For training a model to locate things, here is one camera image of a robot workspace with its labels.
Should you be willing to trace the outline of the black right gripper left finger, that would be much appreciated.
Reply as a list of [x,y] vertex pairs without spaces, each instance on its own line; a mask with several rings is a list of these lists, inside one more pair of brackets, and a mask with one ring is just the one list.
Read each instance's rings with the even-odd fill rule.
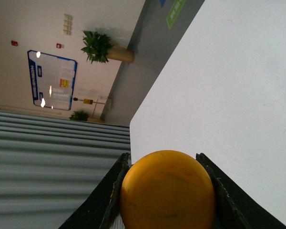
[[60,226],[61,229],[109,229],[119,213],[123,179],[130,153],[123,153],[88,198]]

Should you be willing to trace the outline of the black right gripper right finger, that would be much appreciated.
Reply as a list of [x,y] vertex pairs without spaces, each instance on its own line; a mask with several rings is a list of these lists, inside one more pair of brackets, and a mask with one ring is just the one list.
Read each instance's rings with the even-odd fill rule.
[[255,202],[205,154],[196,154],[195,159],[214,186],[213,229],[286,229],[286,225]]

